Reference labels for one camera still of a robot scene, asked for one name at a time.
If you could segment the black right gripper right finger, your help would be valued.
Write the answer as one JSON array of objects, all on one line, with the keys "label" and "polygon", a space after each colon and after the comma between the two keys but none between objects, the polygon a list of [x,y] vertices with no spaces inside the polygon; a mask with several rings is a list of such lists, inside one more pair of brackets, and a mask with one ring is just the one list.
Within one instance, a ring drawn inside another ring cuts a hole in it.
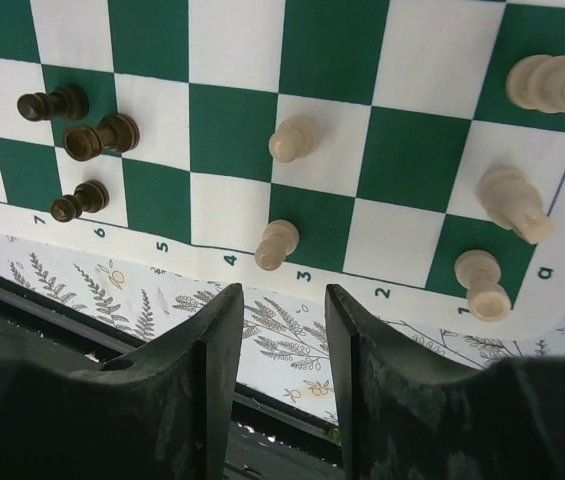
[{"label": "black right gripper right finger", "polygon": [[330,284],[325,319],[349,479],[565,479],[565,357],[474,370]]}]

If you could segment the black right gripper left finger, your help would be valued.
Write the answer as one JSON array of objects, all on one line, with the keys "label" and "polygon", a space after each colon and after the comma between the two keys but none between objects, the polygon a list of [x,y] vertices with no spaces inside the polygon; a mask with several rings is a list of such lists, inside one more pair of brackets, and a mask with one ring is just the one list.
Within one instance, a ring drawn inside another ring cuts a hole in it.
[{"label": "black right gripper left finger", "polygon": [[219,479],[242,287],[95,369],[0,358],[0,479]]}]

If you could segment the green white chess board mat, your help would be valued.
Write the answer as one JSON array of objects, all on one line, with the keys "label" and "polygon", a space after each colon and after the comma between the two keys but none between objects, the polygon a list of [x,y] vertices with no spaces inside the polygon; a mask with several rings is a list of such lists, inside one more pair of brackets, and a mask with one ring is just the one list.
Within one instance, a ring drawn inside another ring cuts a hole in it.
[{"label": "green white chess board mat", "polygon": [[565,1],[0,1],[0,233],[543,334]]}]

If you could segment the dark rook chess piece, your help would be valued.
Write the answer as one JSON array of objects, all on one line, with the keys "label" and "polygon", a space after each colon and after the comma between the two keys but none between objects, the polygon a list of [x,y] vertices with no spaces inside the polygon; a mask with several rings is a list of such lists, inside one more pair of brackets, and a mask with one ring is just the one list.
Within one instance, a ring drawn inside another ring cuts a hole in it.
[{"label": "dark rook chess piece", "polygon": [[127,152],[139,141],[136,122],[128,115],[114,113],[105,116],[96,127],[78,125],[67,129],[63,135],[63,148],[72,159],[85,162],[104,150]]}]

